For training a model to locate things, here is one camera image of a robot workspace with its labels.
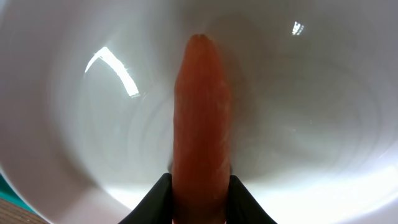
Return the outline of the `pink small bowl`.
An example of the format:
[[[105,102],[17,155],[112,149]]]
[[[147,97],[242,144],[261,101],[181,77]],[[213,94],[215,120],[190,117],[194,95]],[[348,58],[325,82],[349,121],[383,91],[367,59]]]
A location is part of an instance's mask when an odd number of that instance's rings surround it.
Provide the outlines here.
[[[231,171],[277,223],[397,222],[396,1],[2,1],[1,174],[118,223],[172,163],[188,39],[233,93]]]

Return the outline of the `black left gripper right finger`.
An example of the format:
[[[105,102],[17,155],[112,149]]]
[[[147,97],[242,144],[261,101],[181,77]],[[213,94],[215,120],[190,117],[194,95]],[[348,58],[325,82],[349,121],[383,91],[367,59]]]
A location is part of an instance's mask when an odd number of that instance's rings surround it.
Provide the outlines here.
[[[226,204],[227,224],[276,224],[236,175],[230,175]]]

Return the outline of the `orange carrot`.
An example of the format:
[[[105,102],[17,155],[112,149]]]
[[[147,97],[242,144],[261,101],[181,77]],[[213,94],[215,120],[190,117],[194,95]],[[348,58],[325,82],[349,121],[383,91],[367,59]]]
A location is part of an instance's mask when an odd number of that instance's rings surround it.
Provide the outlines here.
[[[174,223],[224,223],[230,175],[231,90],[215,43],[187,42],[174,87]]]

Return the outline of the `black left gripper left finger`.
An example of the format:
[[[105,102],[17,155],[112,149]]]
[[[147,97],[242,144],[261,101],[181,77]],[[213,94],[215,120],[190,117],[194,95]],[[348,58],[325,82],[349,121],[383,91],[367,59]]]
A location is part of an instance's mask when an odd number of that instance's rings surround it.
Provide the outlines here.
[[[136,208],[119,224],[172,224],[172,175],[164,173]]]

